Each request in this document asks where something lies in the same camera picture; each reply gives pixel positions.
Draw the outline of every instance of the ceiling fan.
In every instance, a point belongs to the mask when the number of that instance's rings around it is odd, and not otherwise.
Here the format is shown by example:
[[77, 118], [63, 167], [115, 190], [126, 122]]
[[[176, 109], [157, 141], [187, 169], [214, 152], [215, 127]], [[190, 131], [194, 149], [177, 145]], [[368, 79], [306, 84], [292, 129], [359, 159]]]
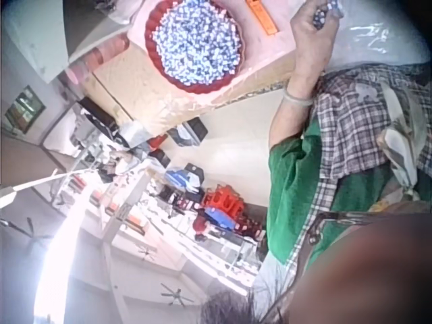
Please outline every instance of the ceiling fan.
[[138, 247], [138, 253], [142, 253], [144, 255], [142, 258], [143, 261], [146, 260], [146, 257], [148, 257], [152, 261], [155, 260], [149, 248], [147, 248], [146, 246], [141, 246], [139, 244], [137, 244], [136, 246]]
[[186, 300], [186, 301], [188, 301], [188, 302], [194, 302], [192, 299], [189, 299], [189, 298], [186, 298], [186, 297], [183, 297], [182, 295], [181, 295], [181, 293], [182, 293], [182, 290], [181, 289], [177, 289], [177, 291], [176, 292], [174, 292], [173, 290], [171, 290], [171, 289], [169, 289], [167, 286], [165, 286], [163, 283], [161, 283], [161, 285], [162, 285], [162, 287], [164, 287], [166, 290], [168, 290], [169, 292], [170, 292], [170, 294], [167, 294], [167, 293], [161, 293], [161, 296], [164, 296], [164, 297], [173, 297], [174, 299], [173, 299], [173, 301], [172, 302], [170, 302], [168, 305], [172, 305], [176, 300], [178, 300], [178, 302], [183, 306], [183, 307], [186, 307], [185, 306], [185, 304], [183, 303], [183, 300]]
[[6, 219], [3, 219], [3, 218], [0, 219], [0, 224], [4, 227], [10, 227], [11, 229], [16, 230], [17, 232], [20, 232], [21, 234], [24, 234], [25, 236], [30, 238], [30, 242], [27, 246], [27, 253], [31, 252], [31, 250], [33, 249], [33, 245], [35, 243], [38, 243], [42, 247], [46, 248], [46, 246], [41, 241], [42, 240], [50, 240], [50, 239], [54, 238], [54, 236], [52, 236], [52, 235], [35, 235], [34, 234], [33, 221], [29, 217], [27, 217], [27, 224], [28, 224], [29, 232], [20, 228], [19, 226], [12, 223], [11, 221], [7, 221]]

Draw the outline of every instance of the window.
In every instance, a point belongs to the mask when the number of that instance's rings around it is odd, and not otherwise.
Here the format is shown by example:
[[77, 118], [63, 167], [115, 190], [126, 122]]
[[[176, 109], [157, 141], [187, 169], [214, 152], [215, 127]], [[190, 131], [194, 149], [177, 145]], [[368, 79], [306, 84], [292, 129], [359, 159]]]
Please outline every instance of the window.
[[31, 87], [27, 86], [6, 111], [6, 118], [14, 128], [25, 134], [44, 109]]

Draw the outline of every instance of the hand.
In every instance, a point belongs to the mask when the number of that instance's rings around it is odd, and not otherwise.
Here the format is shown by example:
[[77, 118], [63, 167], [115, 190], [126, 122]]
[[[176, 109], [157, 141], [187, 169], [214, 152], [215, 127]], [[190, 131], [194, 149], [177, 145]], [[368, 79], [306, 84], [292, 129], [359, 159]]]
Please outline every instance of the hand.
[[291, 20], [292, 32], [296, 41], [294, 73], [303, 78], [318, 79], [329, 63], [333, 52], [340, 12], [337, 9], [329, 11], [323, 29], [317, 30], [313, 26], [315, 12], [326, 3], [326, 0], [307, 0]]

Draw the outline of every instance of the red container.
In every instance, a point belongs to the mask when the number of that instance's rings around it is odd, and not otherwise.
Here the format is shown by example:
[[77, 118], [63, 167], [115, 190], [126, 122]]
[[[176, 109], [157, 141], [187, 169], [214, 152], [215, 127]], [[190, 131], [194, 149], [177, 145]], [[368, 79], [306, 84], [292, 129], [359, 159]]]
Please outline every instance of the red container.
[[[203, 94], [203, 93], [210, 93], [213, 91], [220, 90], [222, 87], [227, 86], [230, 84], [230, 82], [237, 76], [238, 72], [240, 71], [240, 68], [242, 66], [242, 63], [244, 61], [244, 41], [242, 38], [242, 32], [240, 29], [240, 26], [237, 24], [237, 31], [240, 36], [240, 48], [238, 49], [240, 53], [240, 62], [236, 67], [236, 72], [234, 74], [226, 74], [222, 79], [215, 80], [212, 84], [193, 84], [191, 86], [185, 86], [182, 84], [179, 80], [172, 78], [171, 76], [168, 76], [162, 65], [161, 56], [156, 52], [156, 42], [152, 38], [153, 32], [156, 30], [156, 27], [161, 24], [162, 17], [167, 13], [169, 9], [171, 9], [174, 6], [174, 2], [181, 3], [182, 0], [163, 0], [160, 3], [156, 5], [156, 7], [151, 11], [150, 15], [148, 16], [148, 20], [146, 23], [146, 30], [144, 33], [145, 41], [146, 41], [146, 48], [148, 51], [148, 56], [150, 57], [151, 61], [155, 65], [155, 67], [158, 69], [158, 71], [173, 85], [175, 85], [177, 88], [182, 89], [186, 92], [196, 93], [196, 94]], [[220, 5], [217, 5], [216, 3], [212, 2], [212, 5], [214, 5], [216, 8], [219, 8], [220, 10], [224, 9]], [[227, 11], [228, 17], [232, 18], [232, 15]]]

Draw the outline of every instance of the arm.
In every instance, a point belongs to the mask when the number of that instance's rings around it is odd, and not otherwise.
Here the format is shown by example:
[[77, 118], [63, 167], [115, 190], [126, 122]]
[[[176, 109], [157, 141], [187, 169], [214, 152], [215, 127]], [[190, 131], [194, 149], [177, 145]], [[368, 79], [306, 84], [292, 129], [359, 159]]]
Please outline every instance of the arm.
[[[287, 92], [297, 99], [310, 99], [321, 72], [329, 63], [336, 33], [339, 13], [329, 12], [323, 29], [317, 30], [313, 16], [321, 0], [308, 0], [292, 18], [291, 26], [296, 41], [296, 67], [287, 86]], [[270, 149], [286, 138], [303, 130], [309, 108], [282, 100], [270, 127]]]

